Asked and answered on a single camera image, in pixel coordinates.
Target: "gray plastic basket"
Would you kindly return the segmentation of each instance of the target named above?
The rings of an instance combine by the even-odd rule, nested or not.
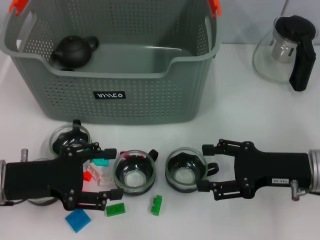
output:
[[[29,0],[19,15],[15,7],[7,14],[0,49],[53,119],[189,121],[221,42],[221,17],[209,1]],[[61,71],[51,57],[70,35],[100,40],[90,62],[75,72]]]

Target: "glass teapot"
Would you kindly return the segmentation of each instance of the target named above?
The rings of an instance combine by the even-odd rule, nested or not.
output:
[[[276,18],[273,30],[254,51],[255,70],[267,80],[304,91],[316,61],[313,40],[317,36],[318,29],[301,16]]]

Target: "teapot handle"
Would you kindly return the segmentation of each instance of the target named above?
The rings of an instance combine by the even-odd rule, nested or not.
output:
[[[303,36],[296,47],[296,57],[289,82],[296,92],[306,90],[316,61],[316,53],[309,36]]]
[[[84,39],[84,41],[90,45],[91,52],[97,50],[100,45],[99,39],[95,36],[88,36]]]

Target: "blue block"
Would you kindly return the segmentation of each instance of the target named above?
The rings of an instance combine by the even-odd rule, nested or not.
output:
[[[97,158],[97,159],[93,159],[92,162],[97,166],[109,167],[109,160],[108,159]]]
[[[85,213],[83,209],[76,209],[69,214],[65,220],[77,233],[83,229],[88,223],[91,222],[90,217]]]

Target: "basket label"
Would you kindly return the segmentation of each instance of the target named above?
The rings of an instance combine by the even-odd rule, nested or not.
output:
[[[94,91],[93,94],[95,99],[98,100],[126,99],[124,91]]]

